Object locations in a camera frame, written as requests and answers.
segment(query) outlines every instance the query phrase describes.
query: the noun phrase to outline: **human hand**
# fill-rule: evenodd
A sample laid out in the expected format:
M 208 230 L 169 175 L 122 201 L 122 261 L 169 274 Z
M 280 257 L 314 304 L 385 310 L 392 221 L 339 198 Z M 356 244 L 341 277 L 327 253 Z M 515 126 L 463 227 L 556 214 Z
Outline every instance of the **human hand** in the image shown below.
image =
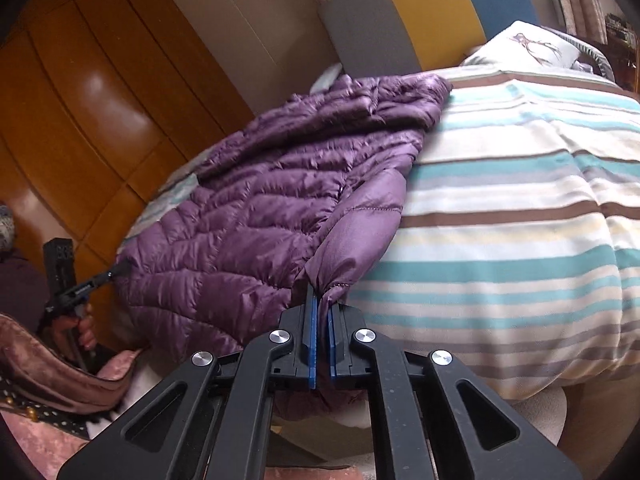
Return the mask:
M 87 312 L 91 311 L 91 306 L 87 305 Z M 71 361 L 75 360 L 74 353 L 66 338 L 66 331 L 72 328 L 77 328 L 80 336 L 78 337 L 78 344 L 85 350 L 93 350 L 98 341 L 94 334 L 94 318 L 90 314 L 83 317 L 60 316 L 53 320 L 51 323 L 51 331 L 53 341 L 60 350 L 60 352 Z

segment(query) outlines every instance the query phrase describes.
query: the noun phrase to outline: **gray yellow blue headboard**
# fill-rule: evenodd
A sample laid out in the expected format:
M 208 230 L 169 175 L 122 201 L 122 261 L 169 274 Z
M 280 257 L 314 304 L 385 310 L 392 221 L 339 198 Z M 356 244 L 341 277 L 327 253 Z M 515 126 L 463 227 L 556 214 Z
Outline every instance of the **gray yellow blue headboard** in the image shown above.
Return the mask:
M 516 20 L 538 24 L 531 0 L 331 0 L 320 13 L 355 77 L 456 66 Z

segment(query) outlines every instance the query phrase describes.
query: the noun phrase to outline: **purple puffer jacket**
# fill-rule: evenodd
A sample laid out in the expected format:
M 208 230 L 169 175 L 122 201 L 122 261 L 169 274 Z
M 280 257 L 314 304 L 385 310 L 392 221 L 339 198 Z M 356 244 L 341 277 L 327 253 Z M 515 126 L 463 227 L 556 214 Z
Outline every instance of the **purple puffer jacket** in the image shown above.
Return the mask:
M 239 351 L 308 280 L 325 315 L 391 242 L 450 90 L 428 73 L 345 76 L 222 140 L 191 197 L 119 256 L 135 262 L 117 287 L 136 327 L 176 360 Z

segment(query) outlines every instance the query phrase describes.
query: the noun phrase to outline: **wooden cabinet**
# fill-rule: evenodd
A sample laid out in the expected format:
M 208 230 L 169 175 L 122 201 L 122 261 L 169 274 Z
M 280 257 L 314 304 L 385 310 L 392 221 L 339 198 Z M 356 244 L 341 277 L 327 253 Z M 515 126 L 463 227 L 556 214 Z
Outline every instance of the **wooden cabinet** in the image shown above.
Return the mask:
M 16 245 L 105 269 L 168 175 L 253 118 L 172 0 L 31 0 L 0 48 L 0 200 Z M 101 342 L 113 291 L 92 299 Z
M 607 31 L 603 53 L 609 59 L 616 83 L 625 90 L 638 92 L 638 53 L 624 41 Z

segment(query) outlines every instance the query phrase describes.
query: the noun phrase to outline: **blanket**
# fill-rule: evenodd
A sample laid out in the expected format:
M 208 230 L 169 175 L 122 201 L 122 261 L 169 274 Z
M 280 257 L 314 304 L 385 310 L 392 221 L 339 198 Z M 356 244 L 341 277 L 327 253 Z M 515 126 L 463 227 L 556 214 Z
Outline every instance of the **blanket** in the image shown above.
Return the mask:
M 569 71 L 438 72 L 454 90 L 400 228 L 346 302 L 505 399 L 637 372 L 637 96 Z

